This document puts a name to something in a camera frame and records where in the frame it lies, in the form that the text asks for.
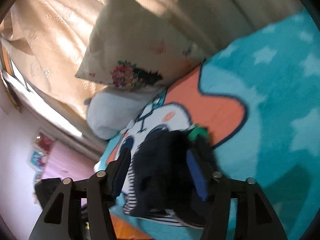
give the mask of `bed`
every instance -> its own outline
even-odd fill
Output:
[[[256,178],[288,239],[298,239],[320,206],[319,44],[305,9],[234,41],[154,98],[132,128],[111,139],[99,170],[117,158],[128,138],[134,155],[151,130],[197,123],[208,128],[220,168],[233,179]],[[118,218],[157,240],[199,239],[202,230],[172,226],[168,217],[161,224],[125,215],[129,191],[126,179],[123,196],[110,209]],[[228,239],[235,208],[233,202]]]

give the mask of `white pillow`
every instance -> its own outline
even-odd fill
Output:
[[[206,54],[135,0],[106,0],[76,77],[128,89],[170,85]]]
[[[91,99],[87,124],[96,136],[109,140],[135,119],[156,94],[157,90],[142,92],[107,87]]]

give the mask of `bedding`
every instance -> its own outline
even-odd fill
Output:
[[[308,12],[234,41],[158,95],[110,140],[99,169],[123,145],[133,155],[152,130],[193,123],[208,128],[220,168],[233,179],[256,178],[288,239],[299,239],[320,207],[320,33]],[[157,240],[200,238],[202,230],[155,223],[163,218],[126,216],[132,194],[126,179],[110,211]],[[235,219],[232,202],[227,239]]]
[[[92,132],[102,140],[109,140],[124,129],[138,116],[160,89],[149,91],[127,91],[106,87],[98,92],[87,109],[87,124]]]
[[[171,85],[205,57],[135,0],[106,0],[76,77],[125,89]]]

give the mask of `metal screw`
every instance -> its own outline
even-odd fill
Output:
[[[104,177],[105,175],[106,175],[105,171],[98,171],[97,172],[97,177],[99,177],[99,178]]]
[[[219,172],[219,171],[215,171],[215,172],[212,174],[212,176],[213,176],[214,178],[219,179],[219,178],[221,178],[221,177],[222,177],[222,173],[221,173],[221,172]]]
[[[68,185],[71,182],[71,179],[70,178],[65,178],[62,182],[63,182],[64,185]]]
[[[254,178],[247,178],[247,182],[251,185],[256,184],[256,180]]]

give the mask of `white wall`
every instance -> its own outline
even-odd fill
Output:
[[[17,112],[0,86],[0,214],[17,240],[27,240],[41,208],[34,204],[35,171],[27,160],[40,127],[28,111]]]

